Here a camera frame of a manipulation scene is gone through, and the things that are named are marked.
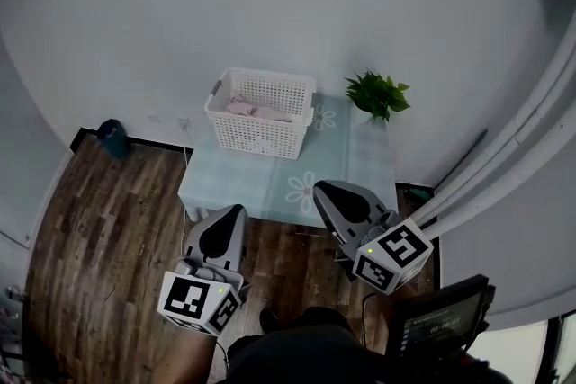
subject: white pipe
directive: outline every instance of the white pipe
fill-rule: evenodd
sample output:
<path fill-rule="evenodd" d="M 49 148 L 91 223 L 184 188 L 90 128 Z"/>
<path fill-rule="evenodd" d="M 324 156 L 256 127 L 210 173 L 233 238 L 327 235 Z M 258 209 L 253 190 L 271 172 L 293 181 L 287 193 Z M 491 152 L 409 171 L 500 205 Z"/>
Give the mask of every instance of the white pipe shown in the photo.
<path fill-rule="evenodd" d="M 471 191 L 475 186 L 481 183 L 489 174 L 494 172 L 517 148 L 522 144 L 537 127 L 545 115 L 552 109 L 554 104 L 558 101 L 566 86 L 570 83 L 574 73 L 576 72 L 576 50 L 570 56 L 570 60 L 564 70 L 562 71 L 558 80 L 550 90 L 550 93 L 542 101 L 540 106 L 535 110 L 532 117 L 530 117 L 524 126 L 502 147 L 500 152 L 496 154 L 480 172 L 470 178 L 460 189 L 449 195 L 437 207 L 433 213 L 436 215 L 441 213 L 446 208 L 450 207 L 459 201 L 466 193 Z M 423 222 L 427 222 L 432 216 L 429 214 L 422 218 Z"/>
<path fill-rule="evenodd" d="M 426 203 L 419 210 L 415 211 L 410 217 L 418 224 L 424 224 L 437 214 L 437 208 L 444 203 L 451 195 L 467 183 L 472 177 L 478 174 L 482 168 L 496 156 L 501 149 L 518 133 L 518 131 L 527 123 L 527 121 L 538 111 L 538 107 L 548 96 L 550 89 L 560 77 L 566 67 L 572 52 L 576 47 L 576 11 L 572 14 L 568 28 L 558 49 L 542 78 L 528 96 L 522 107 L 518 109 L 514 117 L 508 122 L 506 127 L 499 135 L 486 147 L 481 154 L 474 159 L 458 176 L 455 177 L 445 188 L 439 191 L 436 196 Z"/>
<path fill-rule="evenodd" d="M 458 210 L 440 219 L 436 224 L 424 229 L 428 238 L 441 236 L 457 228 L 478 213 L 488 209 L 497 201 L 506 197 L 520 184 L 550 161 L 576 135 L 576 101 L 554 124 L 538 143 L 522 159 L 510 168 L 493 184 L 480 192 L 473 200 Z"/>

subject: white plastic basket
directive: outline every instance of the white plastic basket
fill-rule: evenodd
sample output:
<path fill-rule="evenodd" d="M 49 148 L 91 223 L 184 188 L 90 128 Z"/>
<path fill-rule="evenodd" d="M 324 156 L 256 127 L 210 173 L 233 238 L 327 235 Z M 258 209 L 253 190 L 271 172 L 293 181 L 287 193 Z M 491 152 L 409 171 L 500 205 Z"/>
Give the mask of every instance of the white plastic basket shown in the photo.
<path fill-rule="evenodd" d="M 248 103 L 290 115 L 292 122 L 270 121 L 225 112 L 232 90 Z M 204 109 L 222 147 L 284 158 L 298 158 L 312 123 L 316 79 L 291 74 L 227 69 L 211 91 Z"/>

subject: electrical outlet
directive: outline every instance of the electrical outlet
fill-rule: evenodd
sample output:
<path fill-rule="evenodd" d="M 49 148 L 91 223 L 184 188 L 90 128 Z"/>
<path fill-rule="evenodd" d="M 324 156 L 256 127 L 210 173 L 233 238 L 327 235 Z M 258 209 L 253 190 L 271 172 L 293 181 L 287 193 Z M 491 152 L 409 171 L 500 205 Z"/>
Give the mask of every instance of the electrical outlet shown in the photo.
<path fill-rule="evenodd" d="M 186 131 L 192 127 L 192 123 L 190 123 L 190 119 L 187 117 L 178 117 L 178 125 L 182 131 Z"/>

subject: light blue tablecloth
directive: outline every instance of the light blue tablecloth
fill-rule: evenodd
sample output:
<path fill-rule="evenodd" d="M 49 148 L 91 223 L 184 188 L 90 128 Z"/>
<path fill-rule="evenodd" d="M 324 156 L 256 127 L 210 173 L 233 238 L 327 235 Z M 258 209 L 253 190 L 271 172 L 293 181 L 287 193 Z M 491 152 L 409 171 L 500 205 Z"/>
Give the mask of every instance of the light blue tablecloth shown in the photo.
<path fill-rule="evenodd" d="M 311 188 L 321 179 L 371 189 L 397 209 L 392 155 L 381 121 L 350 122 L 348 99 L 315 94 L 314 121 L 300 156 L 289 160 L 220 147 L 213 130 L 194 149 L 179 195 L 192 218 L 198 209 L 235 203 L 253 218 L 324 228 Z"/>

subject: pink cloth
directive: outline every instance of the pink cloth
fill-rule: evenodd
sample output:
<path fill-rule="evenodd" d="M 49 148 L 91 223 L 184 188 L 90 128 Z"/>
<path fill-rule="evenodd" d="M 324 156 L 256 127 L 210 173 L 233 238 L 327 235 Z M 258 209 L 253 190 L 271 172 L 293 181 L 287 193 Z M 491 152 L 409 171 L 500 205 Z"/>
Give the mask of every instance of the pink cloth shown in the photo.
<path fill-rule="evenodd" d="M 258 107 L 247 103 L 244 97 L 236 90 L 232 90 L 232 96 L 226 103 L 226 112 L 235 115 L 268 119 L 270 121 L 292 121 L 290 116 L 283 112 L 276 111 L 270 107 Z"/>

